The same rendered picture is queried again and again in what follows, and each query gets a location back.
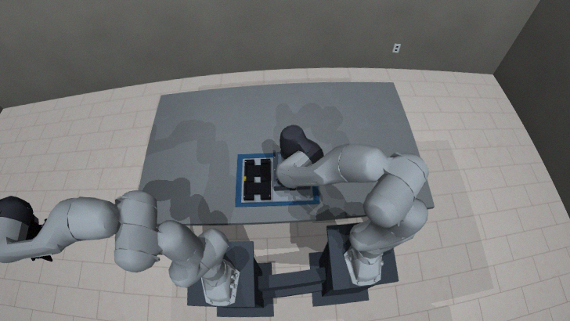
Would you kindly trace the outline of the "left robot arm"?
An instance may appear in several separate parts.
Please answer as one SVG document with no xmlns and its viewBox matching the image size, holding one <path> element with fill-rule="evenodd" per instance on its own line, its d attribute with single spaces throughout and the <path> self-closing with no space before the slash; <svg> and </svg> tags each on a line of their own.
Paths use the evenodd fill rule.
<svg viewBox="0 0 570 321">
<path fill-rule="evenodd" d="M 31 220 L 39 224 L 33 213 L 31 205 L 19 197 L 0 200 L 1 263 L 58 254 L 75 242 L 115 234 L 114 261 L 125 271 L 144 271 L 162 254 L 172 260 L 168 271 L 176 286 L 188 288 L 202 277 L 208 304 L 235 303 L 240 272 L 223 259 L 229 247 L 225 234 L 208 229 L 196 236 L 174 220 L 157 227 L 157 200 L 148 192 L 129 191 L 117 197 L 115 204 L 95 197 L 62 200 L 38 235 L 26 240 Z"/>
</svg>

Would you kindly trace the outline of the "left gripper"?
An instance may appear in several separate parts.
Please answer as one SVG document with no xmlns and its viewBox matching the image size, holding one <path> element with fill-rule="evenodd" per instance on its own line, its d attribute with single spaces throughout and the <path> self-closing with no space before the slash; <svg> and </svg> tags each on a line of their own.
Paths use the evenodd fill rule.
<svg viewBox="0 0 570 321">
<path fill-rule="evenodd" d="M 47 219 L 45 219 L 45 222 L 46 222 L 46 220 L 47 220 Z M 45 224 L 45 222 L 44 222 L 44 224 Z M 31 220 L 31 225 L 30 225 L 30 227 L 29 227 L 29 229 L 28 229 L 28 231 L 27 231 L 26 240 L 34 239 L 34 238 L 38 235 L 38 233 L 40 232 L 40 230 L 41 230 L 41 228 L 44 226 L 44 224 L 43 224 L 43 225 L 39 225 L 37 222 L 34 222 L 34 221 Z M 47 261 L 52 261 L 51 255 L 48 255 L 48 256 L 41 256 L 41 257 L 36 257 L 36 258 L 31 258 L 31 260 L 32 260 L 32 261 L 35 261 L 35 259 L 40 259 L 40 258 L 45 259 L 45 260 L 47 260 Z"/>
</svg>

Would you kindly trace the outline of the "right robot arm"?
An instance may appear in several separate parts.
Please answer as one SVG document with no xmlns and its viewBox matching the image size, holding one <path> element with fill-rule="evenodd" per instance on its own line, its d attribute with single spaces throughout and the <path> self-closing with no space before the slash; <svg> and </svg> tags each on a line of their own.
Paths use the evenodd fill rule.
<svg viewBox="0 0 570 321">
<path fill-rule="evenodd" d="M 387 157 L 365 144 L 337 146 L 324 156 L 297 125 L 282 130 L 280 149 L 276 177 L 288 188 L 378 181 L 363 203 L 368 220 L 352 227 L 344 258 L 353 284 L 380 281 L 382 253 L 411 240 L 428 220 L 425 203 L 417 199 L 429 175 L 423 159 L 413 153 Z"/>
</svg>

